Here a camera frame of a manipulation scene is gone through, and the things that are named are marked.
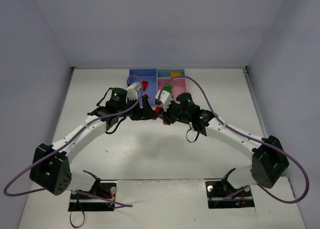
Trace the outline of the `green curved lego brick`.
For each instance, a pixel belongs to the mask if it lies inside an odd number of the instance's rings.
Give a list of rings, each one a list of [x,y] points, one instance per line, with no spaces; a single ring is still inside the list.
[[[164,87],[164,90],[166,91],[166,92],[168,92],[168,93],[172,93],[172,91],[173,91],[173,86],[171,86],[171,85],[167,85],[167,86],[165,86]]]

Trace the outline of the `red lego brick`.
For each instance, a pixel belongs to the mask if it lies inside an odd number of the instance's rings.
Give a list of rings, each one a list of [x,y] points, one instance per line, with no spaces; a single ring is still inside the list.
[[[148,87],[148,81],[143,80],[143,81],[142,81],[142,90],[143,90],[143,91],[146,91],[146,90],[147,90],[147,87]]]

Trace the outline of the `yellow lego brick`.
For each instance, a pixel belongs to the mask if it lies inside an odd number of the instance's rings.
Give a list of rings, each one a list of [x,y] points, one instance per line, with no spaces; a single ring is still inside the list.
[[[171,72],[170,73],[170,77],[171,78],[174,78],[174,77],[177,77],[177,76],[182,76],[183,73],[182,72]]]

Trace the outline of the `red yellow green lego assembly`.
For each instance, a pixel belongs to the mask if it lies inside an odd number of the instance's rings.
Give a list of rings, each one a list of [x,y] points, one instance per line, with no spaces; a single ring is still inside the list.
[[[161,106],[157,106],[155,109],[154,109],[154,112],[156,113],[156,117],[153,119],[153,120],[156,120],[157,118],[160,117],[160,114],[162,112],[163,108]],[[168,123],[163,119],[162,120],[162,123],[164,125],[168,125]]]

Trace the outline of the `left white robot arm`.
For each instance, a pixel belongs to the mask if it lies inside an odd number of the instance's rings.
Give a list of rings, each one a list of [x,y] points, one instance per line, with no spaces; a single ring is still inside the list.
[[[55,143],[40,144],[34,153],[36,165],[30,170],[29,178],[55,196],[65,191],[98,194],[101,179],[87,170],[72,172],[71,163],[93,140],[103,134],[111,135],[110,129],[117,129],[126,118],[142,121],[157,116],[148,96],[142,93],[138,98],[137,95],[135,89],[113,88],[105,105],[97,104],[78,128]]]

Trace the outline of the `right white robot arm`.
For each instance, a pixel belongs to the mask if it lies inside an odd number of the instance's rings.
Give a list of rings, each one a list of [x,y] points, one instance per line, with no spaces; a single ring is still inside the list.
[[[262,138],[251,136],[245,131],[233,132],[219,122],[210,110],[196,105],[188,92],[181,93],[173,100],[169,92],[158,91],[155,98],[162,105],[158,112],[159,118],[166,124],[179,122],[189,125],[190,130],[198,135],[223,142],[251,161],[245,167],[230,169],[221,179],[222,188],[227,193],[256,184],[271,189],[288,168],[287,157],[266,146],[270,144],[281,150],[282,145],[276,137]]]

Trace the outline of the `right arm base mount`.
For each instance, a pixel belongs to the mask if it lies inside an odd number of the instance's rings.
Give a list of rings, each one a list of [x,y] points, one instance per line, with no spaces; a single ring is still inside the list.
[[[205,189],[209,209],[254,208],[253,194],[249,186],[233,189],[221,180],[206,180]]]

